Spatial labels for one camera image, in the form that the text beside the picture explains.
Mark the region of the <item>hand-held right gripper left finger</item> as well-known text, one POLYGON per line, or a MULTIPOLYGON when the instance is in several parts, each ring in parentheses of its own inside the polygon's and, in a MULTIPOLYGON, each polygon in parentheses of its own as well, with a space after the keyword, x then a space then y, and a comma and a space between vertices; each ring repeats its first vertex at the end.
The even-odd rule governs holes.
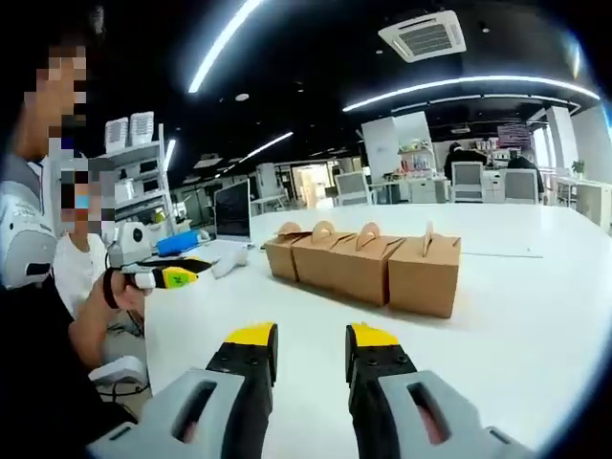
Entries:
POLYGON ((259 458, 273 410, 277 326, 229 334, 206 368, 153 396, 141 420, 89 445, 91 458, 259 458))

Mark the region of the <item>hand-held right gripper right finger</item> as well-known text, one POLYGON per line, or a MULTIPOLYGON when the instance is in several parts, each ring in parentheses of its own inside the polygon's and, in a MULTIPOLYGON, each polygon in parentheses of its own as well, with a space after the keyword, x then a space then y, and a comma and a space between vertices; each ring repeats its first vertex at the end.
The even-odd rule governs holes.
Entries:
POLYGON ((346 326, 348 408, 360 458, 532 458, 429 370, 416 369, 397 338, 365 323, 346 326))

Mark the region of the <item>person's left hand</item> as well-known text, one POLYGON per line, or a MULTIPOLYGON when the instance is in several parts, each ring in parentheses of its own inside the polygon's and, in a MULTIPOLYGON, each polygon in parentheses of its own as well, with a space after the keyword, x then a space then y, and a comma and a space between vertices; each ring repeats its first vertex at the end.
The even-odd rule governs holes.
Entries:
POLYGON ((141 316, 144 315, 145 300, 152 293, 151 289, 140 289, 132 286, 121 272, 113 272, 111 289, 120 309, 135 311, 141 316))

